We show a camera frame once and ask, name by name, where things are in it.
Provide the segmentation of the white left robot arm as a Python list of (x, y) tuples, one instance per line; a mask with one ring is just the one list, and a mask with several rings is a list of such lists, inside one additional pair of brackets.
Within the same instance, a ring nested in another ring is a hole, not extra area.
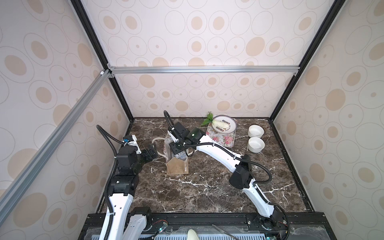
[(140, 150), (134, 135), (126, 136), (119, 143), (117, 150), (109, 137), (105, 139), (112, 148), (114, 164), (107, 179), (104, 198), (107, 213), (100, 234), (101, 240), (138, 240), (142, 232), (151, 225), (151, 210), (140, 207), (129, 213), (136, 188), (139, 184), (139, 173), (143, 166), (158, 157), (155, 144)]

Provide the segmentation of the patterned canvas tote bag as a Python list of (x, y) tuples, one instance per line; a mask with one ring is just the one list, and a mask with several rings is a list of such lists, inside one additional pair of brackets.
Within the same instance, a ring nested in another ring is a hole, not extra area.
[(178, 175), (187, 175), (189, 173), (189, 162), (188, 158), (185, 161), (179, 160), (175, 157), (175, 155), (171, 152), (169, 143), (171, 143), (171, 137), (166, 138), (154, 138), (152, 143), (160, 142), (163, 144), (162, 149), (163, 152), (158, 152), (160, 157), (164, 157), (166, 159), (166, 167), (167, 167), (167, 175), (168, 176), (178, 176)]

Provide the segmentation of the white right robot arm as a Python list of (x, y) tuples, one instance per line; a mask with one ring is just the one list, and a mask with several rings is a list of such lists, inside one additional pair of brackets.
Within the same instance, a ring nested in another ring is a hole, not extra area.
[(248, 155), (236, 154), (218, 144), (199, 128), (190, 131), (180, 122), (174, 123), (169, 118), (166, 121), (173, 140), (170, 148), (174, 155), (186, 153), (191, 148), (217, 160), (232, 173), (229, 183), (243, 191), (255, 205), (258, 212), (256, 221), (262, 228), (271, 231), (286, 227), (286, 234), (289, 234), (290, 223), (285, 211), (278, 204), (270, 202), (258, 186), (272, 181), (272, 174), (267, 168), (251, 161)]

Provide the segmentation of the clear compass set case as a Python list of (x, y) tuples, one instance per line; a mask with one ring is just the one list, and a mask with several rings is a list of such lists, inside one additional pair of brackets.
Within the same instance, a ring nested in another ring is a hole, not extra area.
[(188, 154), (186, 153), (186, 151), (182, 151), (182, 152), (176, 154), (175, 157), (179, 160), (185, 161), (188, 158)]

